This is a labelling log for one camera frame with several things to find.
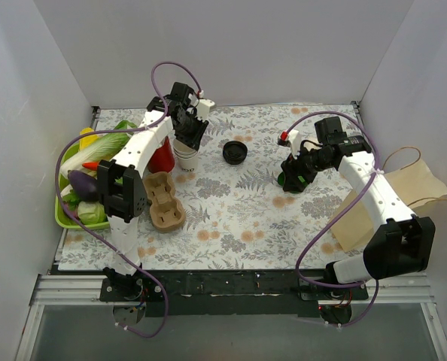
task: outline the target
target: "red cup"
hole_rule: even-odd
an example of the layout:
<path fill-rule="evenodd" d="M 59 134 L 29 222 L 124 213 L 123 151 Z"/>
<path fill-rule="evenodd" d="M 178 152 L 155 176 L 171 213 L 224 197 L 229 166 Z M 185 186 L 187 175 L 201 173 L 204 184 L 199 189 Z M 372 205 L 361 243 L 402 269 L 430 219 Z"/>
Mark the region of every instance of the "red cup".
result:
<path fill-rule="evenodd" d="M 155 150 L 155 153 L 148 162 L 148 170 L 151 173 L 158 171 L 171 172 L 175 167 L 175 159 L 173 158 L 172 146 L 170 145 L 169 137 L 165 138 L 163 146 Z"/>

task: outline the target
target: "red pepper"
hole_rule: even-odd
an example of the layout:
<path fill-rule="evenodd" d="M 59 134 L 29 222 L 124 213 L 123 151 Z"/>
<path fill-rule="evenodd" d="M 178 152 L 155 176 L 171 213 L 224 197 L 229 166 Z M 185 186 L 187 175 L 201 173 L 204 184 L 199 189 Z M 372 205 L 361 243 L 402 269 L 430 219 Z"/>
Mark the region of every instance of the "red pepper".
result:
<path fill-rule="evenodd" d="M 96 171 L 96 169 L 98 168 L 98 163 L 99 162 L 88 162 L 83 163 L 82 166 L 83 168 L 89 169 L 90 171 Z"/>

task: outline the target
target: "cabbage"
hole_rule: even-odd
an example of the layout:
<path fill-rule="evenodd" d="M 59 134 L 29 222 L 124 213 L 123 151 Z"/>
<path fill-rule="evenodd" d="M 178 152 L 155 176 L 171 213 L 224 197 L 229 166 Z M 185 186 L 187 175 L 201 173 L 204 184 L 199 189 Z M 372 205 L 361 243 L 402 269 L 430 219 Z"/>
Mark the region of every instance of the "cabbage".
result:
<path fill-rule="evenodd" d="M 83 224 L 96 224 L 106 221 L 105 207 L 98 202 L 80 202 L 78 218 Z"/>
<path fill-rule="evenodd" d="M 136 128 L 136 125 L 128 120 L 122 120 L 115 127 L 115 129 L 128 128 Z M 129 139 L 130 137 L 126 133 L 110 133 L 104 135 L 64 162 L 59 168 L 59 173 L 63 177 L 68 178 L 70 171 L 84 171 L 83 163 L 111 159 L 125 147 Z"/>

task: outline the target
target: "floral tablecloth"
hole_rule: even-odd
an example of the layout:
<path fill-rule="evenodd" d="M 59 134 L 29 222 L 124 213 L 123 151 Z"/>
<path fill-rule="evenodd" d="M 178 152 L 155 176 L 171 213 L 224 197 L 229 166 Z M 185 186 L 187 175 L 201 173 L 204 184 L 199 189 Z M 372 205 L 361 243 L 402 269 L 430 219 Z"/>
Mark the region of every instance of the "floral tablecloth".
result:
<path fill-rule="evenodd" d="M 149 215 L 139 220 L 138 252 L 146 269 L 292 268 L 312 237 L 326 224 L 351 189 L 334 170 L 321 172 L 304 193 L 284 193 L 276 178 L 289 149 L 276 138 L 302 115 L 341 111 L 354 117 L 350 105 L 262 105 L 217 108 L 203 136 L 199 167 L 188 173 L 175 165 L 176 197 L 187 212 L 183 229 L 162 234 Z M 123 119 L 139 124 L 144 110 L 103 110 L 97 129 L 113 128 Z M 314 117 L 298 128 L 315 137 Z M 347 120 L 342 125 L 352 134 Z M 228 165 L 223 145 L 231 140 L 248 147 L 241 165 Z M 99 231 L 110 238 L 108 230 Z M 303 267 L 322 268 L 351 254 L 328 232 L 304 259 Z M 111 251 L 82 231 L 69 231 L 59 270 L 97 270 L 109 265 Z"/>

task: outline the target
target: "black lid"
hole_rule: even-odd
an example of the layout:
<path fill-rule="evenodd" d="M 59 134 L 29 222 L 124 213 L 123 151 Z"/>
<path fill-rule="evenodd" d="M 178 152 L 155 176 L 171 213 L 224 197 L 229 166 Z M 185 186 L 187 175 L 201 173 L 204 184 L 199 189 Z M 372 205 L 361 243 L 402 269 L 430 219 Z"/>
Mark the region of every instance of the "black lid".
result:
<path fill-rule="evenodd" d="M 247 147 L 240 141 L 229 141 L 223 146 L 223 157 L 229 164 L 240 164 L 246 156 Z"/>

